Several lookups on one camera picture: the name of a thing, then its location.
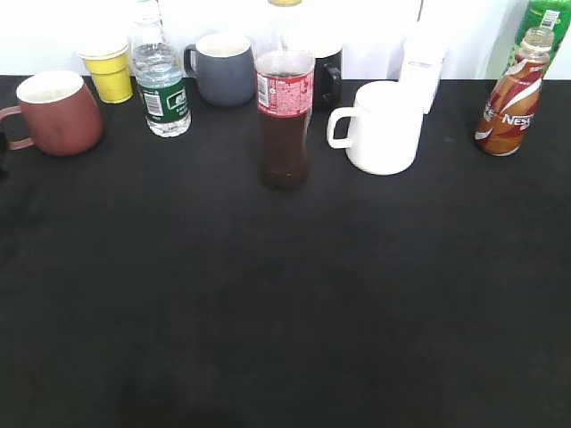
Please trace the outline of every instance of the green bottle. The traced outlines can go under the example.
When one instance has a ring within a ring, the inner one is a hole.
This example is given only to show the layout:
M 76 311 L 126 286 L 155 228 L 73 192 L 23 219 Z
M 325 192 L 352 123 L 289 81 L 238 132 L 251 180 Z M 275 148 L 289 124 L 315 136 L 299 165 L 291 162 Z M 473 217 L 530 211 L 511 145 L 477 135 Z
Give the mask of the green bottle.
M 570 22 L 571 0 L 530 0 L 529 5 L 525 10 L 524 19 L 521 21 L 519 30 L 517 31 L 516 42 L 511 50 L 511 54 L 509 55 L 506 70 L 513 64 L 514 57 L 519 49 L 521 41 L 525 37 L 525 33 L 533 27 L 544 27 L 555 33 L 553 50 L 551 51 L 551 60 L 545 69 L 547 71 L 551 62 L 553 62 L 559 47 L 561 46 L 561 42 L 567 33 Z

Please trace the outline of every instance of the orange bottle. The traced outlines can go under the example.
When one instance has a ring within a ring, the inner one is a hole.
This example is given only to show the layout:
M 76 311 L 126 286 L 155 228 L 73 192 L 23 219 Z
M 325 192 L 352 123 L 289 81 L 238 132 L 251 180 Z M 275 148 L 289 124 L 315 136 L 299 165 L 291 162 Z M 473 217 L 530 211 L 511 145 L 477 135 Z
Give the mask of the orange bottle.
M 525 34 L 514 63 L 493 89 L 476 131 L 476 143 L 485 152 L 508 156 L 519 149 L 539 104 L 553 38 L 553 31 L 544 28 Z

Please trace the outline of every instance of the yellow paper cup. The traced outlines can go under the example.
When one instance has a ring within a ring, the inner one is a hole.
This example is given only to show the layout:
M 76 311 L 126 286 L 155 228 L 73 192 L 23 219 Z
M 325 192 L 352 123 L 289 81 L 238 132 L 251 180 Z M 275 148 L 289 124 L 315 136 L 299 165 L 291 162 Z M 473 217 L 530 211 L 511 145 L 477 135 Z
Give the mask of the yellow paper cup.
M 123 103 L 133 96 L 127 52 L 105 60 L 83 59 L 104 103 Z
M 133 96 L 127 49 L 124 37 L 99 37 L 78 50 L 104 103 L 123 103 Z

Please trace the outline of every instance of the plastic bottle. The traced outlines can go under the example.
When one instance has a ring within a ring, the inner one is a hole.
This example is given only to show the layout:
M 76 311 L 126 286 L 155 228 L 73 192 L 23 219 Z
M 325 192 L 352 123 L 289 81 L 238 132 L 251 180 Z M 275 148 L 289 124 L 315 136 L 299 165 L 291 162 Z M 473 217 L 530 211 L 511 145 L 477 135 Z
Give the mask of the plastic bottle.
M 157 136 L 179 136 L 190 126 L 190 110 L 175 49 L 163 34 L 155 0 L 135 4 L 131 58 L 146 121 Z
M 485 152 L 508 156 L 519 149 L 537 110 L 553 38 L 550 29 L 527 31 L 515 63 L 498 81 L 485 105 L 475 135 L 476 143 Z
M 547 71 L 569 29 L 569 23 L 571 23 L 571 0 L 531 0 L 525 9 L 524 19 L 519 25 L 516 41 L 508 58 L 507 68 L 514 62 L 514 56 L 526 32 L 534 27 L 542 27 L 555 33 L 550 62 L 545 69 Z
M 309 172 L 305 136 L 313 101 L 315 59 L 304 49 L 302 0 L 269 0 L 269 28 L 254 46 L 258 111 L 263 130 L 262 181 L 300 186 Z

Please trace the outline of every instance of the gray mug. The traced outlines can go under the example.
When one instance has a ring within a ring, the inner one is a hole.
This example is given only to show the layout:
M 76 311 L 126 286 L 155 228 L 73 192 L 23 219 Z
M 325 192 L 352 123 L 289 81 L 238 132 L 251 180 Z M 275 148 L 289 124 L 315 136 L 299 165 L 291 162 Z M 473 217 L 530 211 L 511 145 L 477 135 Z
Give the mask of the gray mug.
M 252 45 L 247 37 L 214 33 L 185 49 L 185 71 L 210 104 L 233 107 L 254 95 Z

